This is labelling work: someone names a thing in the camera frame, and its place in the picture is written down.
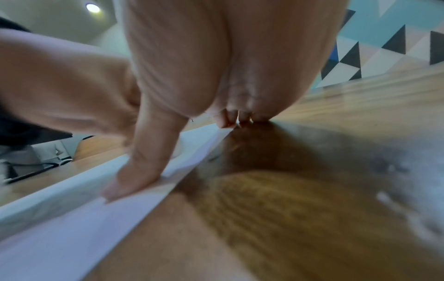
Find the blue triangle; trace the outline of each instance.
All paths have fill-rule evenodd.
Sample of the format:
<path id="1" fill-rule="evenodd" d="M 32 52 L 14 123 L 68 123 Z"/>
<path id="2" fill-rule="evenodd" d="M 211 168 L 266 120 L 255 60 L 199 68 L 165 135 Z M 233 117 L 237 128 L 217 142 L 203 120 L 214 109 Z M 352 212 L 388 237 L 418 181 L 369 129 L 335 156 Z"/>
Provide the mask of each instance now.
<path id="1" fill-rule="evenodd" d="M 330 55 L 330 57 L 328 59 L 332 60 L 332 61 L 335 61 L 335 62 L 339 61 L 338 45 L 337 44 L 334 45 L 333 52 L 332 52 L 332 54 Z"/>

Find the wood grain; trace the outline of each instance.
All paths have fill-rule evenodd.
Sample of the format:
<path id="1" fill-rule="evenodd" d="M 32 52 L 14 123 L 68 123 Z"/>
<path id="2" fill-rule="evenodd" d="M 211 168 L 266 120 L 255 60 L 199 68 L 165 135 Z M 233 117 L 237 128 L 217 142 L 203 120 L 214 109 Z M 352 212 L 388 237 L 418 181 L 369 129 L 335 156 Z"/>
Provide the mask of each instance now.
<path id="1" fill-rule="evenodd" d="M 442 77 L 316 90 L 234 130 L 86 279 L 442 280 Z"/>

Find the hand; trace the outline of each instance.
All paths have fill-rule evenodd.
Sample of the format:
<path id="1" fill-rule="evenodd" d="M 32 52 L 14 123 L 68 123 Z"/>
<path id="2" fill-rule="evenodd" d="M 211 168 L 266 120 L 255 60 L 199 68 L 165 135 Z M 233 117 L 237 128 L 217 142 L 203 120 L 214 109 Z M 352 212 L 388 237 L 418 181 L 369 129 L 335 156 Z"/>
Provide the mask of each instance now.
<path id="1" fill-rule="evenodd" d="M 14 30 L 0 30 L 0 53 L 0 102 L 12 115 L 132 141 L 140 90 L 126 58 Z"/>
<path id="2" fill-rule="evenodd" d="M 104 191 L 154 182 L 188 118 L 220 127 L 267 121 L 310 87 L 328 58 L 347 0 L 122 0 L 142 89 L 130 161 Z"/>

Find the fingernail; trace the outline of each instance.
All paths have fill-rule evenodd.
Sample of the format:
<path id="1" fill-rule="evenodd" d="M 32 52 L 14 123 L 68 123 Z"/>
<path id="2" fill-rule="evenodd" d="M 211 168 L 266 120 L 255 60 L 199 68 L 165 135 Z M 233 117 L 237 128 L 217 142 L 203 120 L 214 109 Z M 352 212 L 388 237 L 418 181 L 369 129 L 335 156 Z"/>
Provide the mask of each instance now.
<path id="1" fill-rule="evenodd" d="M 124 191 L 121 189 L 120 185 L 116 180 L 112 180 L 103 190 L 102 197 L 107 200 L 115 200 L 124 196 Z"/>

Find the ceiling light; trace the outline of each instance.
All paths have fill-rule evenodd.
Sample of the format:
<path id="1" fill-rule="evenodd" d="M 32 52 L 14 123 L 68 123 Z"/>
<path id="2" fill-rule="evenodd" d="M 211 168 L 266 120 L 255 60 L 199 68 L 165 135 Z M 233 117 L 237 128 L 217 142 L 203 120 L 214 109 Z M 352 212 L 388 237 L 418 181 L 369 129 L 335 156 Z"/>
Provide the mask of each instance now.
<path id="1" fill-rule="evenodd" d="M 96 4 L 88 3 L 85 6 L 88 9 L 88 11 L 90 11 L 90 12 L 93 12 L 93 13 L 99 13 L 100 12 L 100 8 Z"/>

